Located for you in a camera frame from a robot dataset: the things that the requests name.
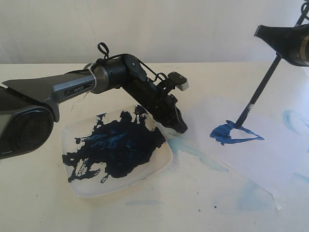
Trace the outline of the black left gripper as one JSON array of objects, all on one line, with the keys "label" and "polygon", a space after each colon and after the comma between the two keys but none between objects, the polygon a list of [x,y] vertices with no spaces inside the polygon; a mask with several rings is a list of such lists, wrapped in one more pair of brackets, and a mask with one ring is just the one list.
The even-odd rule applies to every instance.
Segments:
[{"label": "black left gripper", "polygon": [[135,79],[123,85],[123,89],[156,120],[169,120],[163,123],[164,127],[176,132],[187,131],[187,125],[175,105],[176,98],[164,93],[162,88],[153,83]]}]

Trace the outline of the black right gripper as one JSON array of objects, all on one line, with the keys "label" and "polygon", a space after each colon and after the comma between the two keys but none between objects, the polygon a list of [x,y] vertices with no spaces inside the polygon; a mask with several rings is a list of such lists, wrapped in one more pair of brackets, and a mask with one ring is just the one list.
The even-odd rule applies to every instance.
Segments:
[{"label": "black right gripper", "polygon": [[263,40],[277,55],[295,66],[309,66],[309,25],[268,27],[259,25],[254,37]]}]

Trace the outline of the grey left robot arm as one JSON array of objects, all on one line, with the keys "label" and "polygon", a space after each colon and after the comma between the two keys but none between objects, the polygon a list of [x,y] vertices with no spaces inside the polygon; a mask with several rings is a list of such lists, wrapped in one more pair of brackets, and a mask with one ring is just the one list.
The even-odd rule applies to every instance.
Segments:
[{"label": "grey left robot arm", "polygon": [[188,81],[177,72],[158,84],[147,76],[148,67],[130,54],[105,56],[82,70],[61,75],[15,79],[0,88],[0,157],[32,152],[49,138],[59,121],[59,104],[83,93],[100,94],[124,89],[166,128],[187,130],[173,89],[186,90]]}]

